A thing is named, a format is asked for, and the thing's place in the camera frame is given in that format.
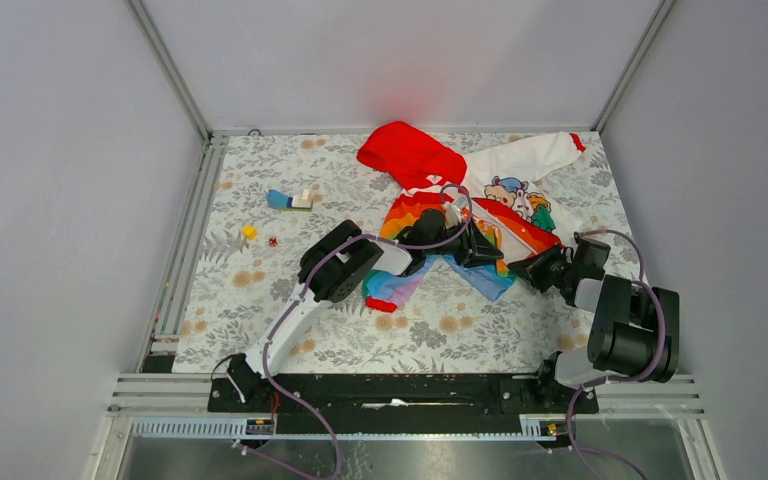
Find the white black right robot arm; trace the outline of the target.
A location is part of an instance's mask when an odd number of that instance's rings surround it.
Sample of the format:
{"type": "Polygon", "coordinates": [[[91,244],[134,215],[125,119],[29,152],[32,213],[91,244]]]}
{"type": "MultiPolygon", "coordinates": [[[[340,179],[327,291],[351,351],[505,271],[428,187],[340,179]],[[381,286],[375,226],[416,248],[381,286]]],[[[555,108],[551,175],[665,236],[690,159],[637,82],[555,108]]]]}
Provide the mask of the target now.
{"type": "Polygon", "coordinates": [[[554,288],[565,303],[593,319],[583,347],[545,359],[533,386],[535,402],[557,412],[573,389],[614,381],[665,383],[678,368],[680,296],[605,270],[610,246],[580,238],[573,249],[553,246],[509,269],[541,293],[554,288]]]}

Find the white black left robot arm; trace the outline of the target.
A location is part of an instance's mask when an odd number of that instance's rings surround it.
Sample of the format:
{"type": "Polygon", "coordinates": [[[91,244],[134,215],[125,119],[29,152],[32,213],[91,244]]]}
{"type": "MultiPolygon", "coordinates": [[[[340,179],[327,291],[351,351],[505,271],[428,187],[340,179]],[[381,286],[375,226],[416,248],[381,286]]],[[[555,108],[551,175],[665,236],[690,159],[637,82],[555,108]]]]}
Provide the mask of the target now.
{"type": "Polygon", "coordinates": [[[407,278],[429,256],[450,256],[465,269],[495,267],[503,253],[470,217],[424,210],[393,239],[362,232],[347,220],[308,249],[284,311],[243,353],[228,360],[232,398],[248,411],[269,401],[268,380],[280,373],[300,334],[322,311],[345,300],[371,272],[407,278]]]}

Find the rainbow red white kids jacket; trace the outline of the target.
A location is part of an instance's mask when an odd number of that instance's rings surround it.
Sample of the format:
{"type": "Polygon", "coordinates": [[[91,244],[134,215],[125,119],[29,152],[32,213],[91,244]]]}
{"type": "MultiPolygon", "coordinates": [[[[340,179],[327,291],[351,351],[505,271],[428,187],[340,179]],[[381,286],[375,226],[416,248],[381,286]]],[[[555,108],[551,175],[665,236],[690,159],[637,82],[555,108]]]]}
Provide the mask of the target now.
{"type": "Polygon", "coordinates": [[[485,298],[495,301],[514,283],[508,265],[552,247],[569,247],[582,221],[541,190],[546,175],[584,157],[576,133],[550,133],[461,154],[402,121],[376,129],[360,147],[358,161],[389,174],[401,191],[380,234],[394,239],[427,210],[453,202],[470,216],[503,257],[467,268],[453,254],[444,260],[485,298]]]}

